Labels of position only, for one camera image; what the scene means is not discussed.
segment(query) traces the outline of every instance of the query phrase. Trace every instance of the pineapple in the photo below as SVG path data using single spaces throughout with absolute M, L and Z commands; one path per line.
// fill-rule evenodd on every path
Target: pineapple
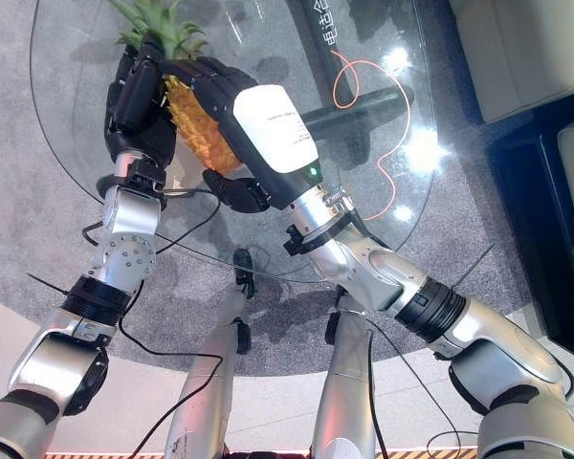
M 140 49 L 143 35 L 151 31 L 164 45 L 166 59 L 195 59 L 207 44 L 203 39 L 192 39 L 202 29 L 190 21 L 176 22 L 180 0 L 109 0 L 127 20 L 131 31 L 121 33 L 118 43 Z M 222 175 L 240 166 L 230 146 L 219 132 L 219 126 L 200 106 L 193 91 L 174 76 L 166 80 L 168 109 L 179 135 L 207 168 Z

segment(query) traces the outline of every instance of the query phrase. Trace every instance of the silver robot leg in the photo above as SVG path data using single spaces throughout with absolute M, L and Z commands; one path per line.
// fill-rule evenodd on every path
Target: silver robot leg
M 373 458 L 376 436 L 368 398 L 367 349 L 370 335 L 362 306 L 345 295 L 334 353 L 323 387 L 312 457 Z
M 218 459 L 223 456 L 232 408 L 238 327 L 245 319 L 245 303 L 240 291 L 234 291 L 220 307 L 217 326 L 208 335 L 201 352 L 221 356 L 223 362 L 209 385 L 175 411 L 166 442 L 166 459 Z M 180 398 L 204 384 L 216 364 L 217 359 L 211 357 L 196 358 Z

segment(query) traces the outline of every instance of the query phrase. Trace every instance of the black cable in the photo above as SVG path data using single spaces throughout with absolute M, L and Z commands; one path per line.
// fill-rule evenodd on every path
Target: black cable
M 141 442 L 138 444 L 138 446 L 134 449 L 134 452 L 132 452 L 132 454 L 130 454 L 128 456 L 127 459 L 134 459 L 134 457 L 141 451 L 141 449 L 143 449 L 144 445 L 146 444 L 146 442 L 149 440 L 149 438 L 151 438 L 151 435 L 153 435 L 153 433 L 155 433 L 155 430 L 157 430 L 157 428 L 166 420 L 166 418 L 168 416 L 170 416 L 179 406 L 181 406 L 182 404 L 184 404 L 187 400 L 189 400 L 191 397 L 193 397 L 194 395 L 200 393 L 201 391 L 203 391 L 207 385 L 209 385 L 210 381 L 212 381 L 212 377 L 214 376 L 214 374 L 217 372 L 217 369 L 219 368 L 219 365 L 221 365 L 221 363 L 223 363 L 223 357 L 215 355 L 215 354 L 203 354 L 203 353 L 198 353 L 198 352 L 160 352 L 160 351 L 154 351 L 153 349 L 149 349 L 148 347 L 146 347 L 144 344 L 142 344 L 140 341 L 138 341 L 137 339 L 135 339 L 134 337 L 132 337 L 129 333 L 127 333 L 124 329 L 123 329 L 123 317 L 130 312 L 130 310 L 134 307 L 134 305 L 136 304 L 136 301 L 138 300 L 139 296 L 141 295 L 141 292 L 143 291 L 143 286 L 144 286 L 144 281 L 141 281 L 141 285 L 138 288 L 138 291 L 136 292 L 136 294 L 134 295 L 134 297 L 132 298 L 132 301 L 130 302 L 130 304 L 127 306 L 127 308 L 125 309 L 125 312 L 123 313 L 123 316 L 120 317 L 118 325 L 119 325 L 119 329 L 120 331 L 123 333 L 123 335 L 130 339 L 132 342 L 134 342 L 137 346 L 139 346 L 141 349 L 143 349 L 145 352 L 152 354 L 154 356 L 185 356 L 185 357 L 211 357 L 214 359 L 217 359 L 217 364 L 214 365 L 214 367 L 212 368 L 212 371 L 210 372 L 209 376 L 206 378 L 206 380 L 195 390 L 189 392 L 185 397 L 183 397 L 181 400 L 179 400 L 176 404 L 174 404 L 173 406 L 170 407 L 170 409 L 164 413 L 160 419 L 157 420 L 157 422 L 153 425 L 153 427 L 145 434 L 145 436 L 143 437 L 143 439 L 141 440 Z
M 83 237 L 85 238 L 85 240 L 87 242 L 89 242 L 94 247 L 96 247 L 98 245 L 98 242 L 96 242 L 94 239 L 92 239 L 90 237 L 90 235 L 88 234 L 88 232 L 91 230 L 97 230 L 101 226 L 102 226 L 102 221 L 100 220 L 99 222 L 96 222 L 93 225 L 90 225 L 89 227 L 85 227 L 80 231 L 81 234 L 83 235 Z
M 470 273 L 476 268 L 476 266 L 478 266 L 478 264 L 483 260 L 483 258 L 485 256 L 487 256 L 487 253 L 489 253 L 491 251 L 491 249 L 496 245 L 496 243 L 494 242 L 491 246 L 489 246 L 476 260 L 475 262 L 470 265 L 470 268 L 468 268 L 466 270 L 466 272 L 464 272 L 461 277 L 459 277 L 457 279 L 457 281 L 452 284 L 451 286 L 451 290 L 454 290 L 455 287 L 457 287 L 459 284 L 461 284 L 461 282 L 463 282 L 464 280 L 466 280 L 466 277 L 468 277 L 470 275 Z
M 428 440 L 428 443 L 425 445 L 425 449 L 428 452 L 428 454 L 430 454 L 431 442 L 433 442 L 436 438 L 442 437 L 444 435 L 449 435 L 450 433 L 454 433 L 455 435 L 459 435 L 460 433 L 465 433 L 467 435 L 478 435 L 478 432 L 474 432 L 472 430 L 445 430 L 444 432 L 436 433 L 433 437 L 431 437 Z M 457 453 L 457 456 L 455 456 L 455 457 L 459 457 L 460 453 L 461 453 L 461 450 Z
M 29 277 L 31 277 L 34 280 L 37 280 L 38 282 L 40 282 L 43 285 L 46 285 L 47 287 L 49 287 L 50 289 L 54 289 L 56 292 L 60 292 L 62 295 L 67 295 L 70 292 L 68 292 L 67 290 L 64 289 L 60 289 L 59 287 L 56 287 L 54 284 L 47 282 L 46 280 L 41 279 L 40 277 L 36 277 L 34 274 L 30 274 L 30 273 L 26 273 Z
M 569 370 L 569 368 L 563 364 L 562 361 L 557 359 L 555 356 L 553 356 L 553 359 L 555 359 L 557 365 L 565 372 L 567 378 L 570 380 L 570 387 L 567 389 L 567 392 L 565 392 L 565 399 L 568 400 L 574 394 L 574 375 Z
M 419 375 L 417 374 L 416 371 L 414 371 L 414 368 L 412 368 L 412 366 L 410 366 L 410 363 L 408 363 L 408 361 L 406 360 L 406 358 L 404 357 L 404 355 L 400 352 L 400 350 L 398 349 L 398 347 L 393 343 L 393 341 L 387 336 L 387 334 L 383 331 L 383 329 L 381 327 L 379 327 L 375 322 L 373 322 L 372 320 L 370 320 L 369 318 L 366 319 L 366 321 L 368 323 L 370 323 L 374 328 L 376 328 L 381 335 L 383 335 L 383 337 L 385 337 L 386 341 L 389 343 L 389 345 L 393 348 L 393 350 L 398 354 L 398 356 L 400 356 L 400 359 L 402 359 L 402 361 L 404 362 L 404 364 L 408 367 L 408 369 L 410 370 L 410 372 L 412 373 L 412 375 L 417 379 L 417 381 L 421 384 L 421 387 L 423 387 L 425 389 L 425 391 L 428 393 L 428 395 L 430 396 L 431 400 L 433 401 L 433 403 L 438 407 L 438 409 L 440 410 L 440 412 L 442 413 L 442 415 L 445 417 L 445 419 L 448 421 L 449 425 L 451 426 L 451 428 L 453 430 L 451 430 L 451 432 L 453 432 L 455 434 L 455 437 L 457 438 L 457 444 L 458 444 L 458 450 L 455 456 L 453 456 L 453 459 L 459 457 L 459 454 L 461 454 L 461 438 L 459 437 L 459 431 L 457 430 L 457 428 L 455 427 L 455 424 L 453 424 L 453 421 L 451 420 L 451 418 L 449 417 L 449 415 L 447 414 L 447 412 L 442 408 L 442 406 L 440 406 L 440 403 L 436 401 L 435 397 L 433 397 L 433 395 L 431 395 L 430 390 L 428 389 L 428 387 L 425 385 L 425 383 L 421 380 L 421 378 L 419 378 Z M 427 453 L 428 455 L 433 458 L 436 459 L 436 456 L 434 454 L 431 454 L 430 451 L 430 443 L 431 440 L 428 442 L 427 444 Z
M 376 432 L 376 439 L 379 441 L 383 459 L 389 459 L 386 452 L 385 440 L 383 439 L 383 432 L 379 426 L 379 420 L 376 417 L 376 407 L 374 404 L 374 376 L 372 375 L 372 340 L 374 339 L 374 332 L 369 330 L 370 340 L 367 345 L 367 398 L 370 403 L 370 413 L 372 414 L 372 424 Z
M 170 244 L 168 244 L 167 246 L 162 247 L 161 249 L 159 249 L 157 251 L 157 254 L 159 255 L 160 253 L 162 253 L 163 251 L 167 251 L 168 249 L 170 249 L 172 246 L 175 246 L 176 244 L 178 244 L 179 242 L 181 242 L 184 238 L 186 238 L 187 236 L 189 236 L 191 233 L 193 233 L 194 231 L 196 231 L 198 228 L 202 227 L 203 225 L 205 225 L 206 223 L 208 223 L 210 221 L 210 219 L 212 219 L 212 217 L 214 217 L 217 212 L 219 211 L 219 209 L 221 208 L 221 200 L 215 196 L 215 198 L 217 198 L 217 206 L 214 208 L 214 210 L 210 213 L 210 215 L 205 218 L 204 220 L 202 220 L 200 223 L 198 223 L 196 226 L 192 227 L 191 229 L 188 229 L 185 233 L 181 234 L 179 237 L 177 237 L 174 241 L 172 241 Z
M 173 189 L 163 189 L 162 192 L 165 195 L 165 197 L 168 199 L 190 198 L 195 193 L 206 193 L 206 194 L 212 194 L 213 196 L 216 196 L 212 191 L 210 191 L 209 189 L 205 189 L 205 188 L 173 188 Z

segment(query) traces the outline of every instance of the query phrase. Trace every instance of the white label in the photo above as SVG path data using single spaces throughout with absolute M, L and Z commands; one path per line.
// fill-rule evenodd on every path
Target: white label
M 319 157 L 315 142 L 282 86 L 245 89 L 233 102 L 233 115 L 276 172 L 293 172 Z

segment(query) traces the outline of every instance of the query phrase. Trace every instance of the pineapple leaves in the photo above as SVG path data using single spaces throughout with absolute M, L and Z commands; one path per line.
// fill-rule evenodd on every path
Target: pineapple leaves
M 144 22 L 134 7 L 121 0 L 108 0 L 115 10 L 132 23 L 138 32 L 144 31 Z
M 177 10 L 177 8 L 179 8 L 180 3 L 181 3 L 181 0 L 174 0 L 172 5 L 170 5 L 167 8 L 167 10 L 168 10 L 168 21 L 170 21 L 170 24 L 174 24 L 176 21 L 176 10 Z
M 176 21 L 181 0 L 109 0 L 134 26 L 133 31 L 121 33 L 118 43 L 126 43 L 140 48 L 142 36 L 150 31 L 162 40 L 166 58 L 195 58 L 207 44 L 197 39 L 190 43 L 191 36 L 204 33 L 202 28 L 191 21 L 180 24 Z
M 122 32 L 120 33 L 120 38 L 117 43 L 123 43 L 125 45 L 132 45 L 137 50 L 141 48 L 143 44 L 143 36 L 136 31 Z
M 202 38 L 192 41 L 189 46 L 189 53 L 191 54 L 191 58 L 195 59 L 195 57 L 200 54 L 200 49 L 204 46 L 204 45 L 208 45 L 209 42 L 207 40 L 203 40 Z

